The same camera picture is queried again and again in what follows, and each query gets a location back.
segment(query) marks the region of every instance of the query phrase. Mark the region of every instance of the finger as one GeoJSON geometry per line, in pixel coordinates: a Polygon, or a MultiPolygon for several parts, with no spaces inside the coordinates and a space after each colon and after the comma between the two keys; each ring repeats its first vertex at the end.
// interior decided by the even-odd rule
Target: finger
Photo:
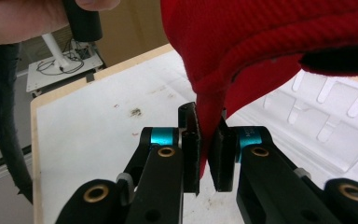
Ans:
{"type": "Polygon", "coordinates": [[[116,7],[120,0],[76,0],[77,4],[89,11],[109,10],[116,7]]]}

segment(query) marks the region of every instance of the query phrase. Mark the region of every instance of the black wire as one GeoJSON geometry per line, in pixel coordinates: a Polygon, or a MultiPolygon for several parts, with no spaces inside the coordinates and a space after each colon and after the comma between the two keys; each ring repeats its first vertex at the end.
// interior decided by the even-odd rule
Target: black wire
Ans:
{"type": "MultiPolygon", "coordinates": [[[[63,71],[63,68],[60,67],[60,70],[61,70],[60,73],[46,73],[46,72],[44,72],[47,69],[49,69],[51,66],[54,66],[54,63],[55,63],[56,60],[52,60],[52,61],[49,61],[49,62],[43,62],[43,61],[40,62],[36,67],[36,71],[40,72],[42,75],[45,75],[45,76],[59,76],[59,75],[63,75],[63,74],[73,74],[74,72],[76,72],[80,68],[82,68],[84,66],[84,62],[83,62],[82,57],[80,55],[79,55],[80,56],[80,58],[79,58],[73,53],[73,50],[75,50],[75,49],[73,49],[72,45],[70,44],[72,42],[72,40],[73,40],[73,38],[70,38],[66,42],[62,53],[64,53],[66,51],[66,49],[68,49],[68,52],[63,54],[63,56],[67,57],[72,62],[79,62],[80,65],[78,67],[75,67],[75,68],[73,68],[71,70],[68,70],[68,71],[63,71]]],[[[80,45],[76,41],[76,49],[78,51],[80,51],[79,47],[80,47],[80,45]]]]}

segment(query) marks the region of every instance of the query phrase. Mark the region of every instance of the red garment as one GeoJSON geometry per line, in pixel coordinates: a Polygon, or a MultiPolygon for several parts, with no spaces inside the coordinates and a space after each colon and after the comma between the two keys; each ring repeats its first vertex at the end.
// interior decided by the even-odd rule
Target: red garment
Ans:
{"type": "Polygon", "coordinates": [[[163,0],[164,29],[197,94],[201,171],[231,115],[293,77],[303,53],[358,46],[357,0],[163,0]]]}

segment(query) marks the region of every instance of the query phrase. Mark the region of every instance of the floor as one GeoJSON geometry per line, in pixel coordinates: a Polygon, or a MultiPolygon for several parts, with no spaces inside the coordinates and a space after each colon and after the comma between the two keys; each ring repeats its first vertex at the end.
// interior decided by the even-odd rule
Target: floor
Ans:
{"type": "MultiPolygon", "coordinates": [[[[21,147],[31,145],[30,103],[33,97],[25,91],[27,76],[16,80],[15,121],[21,147]]],[[[33,223],[33,207],[22,196],[9,175],[0,177],[0,224],[1,223],[33,223]]]]}

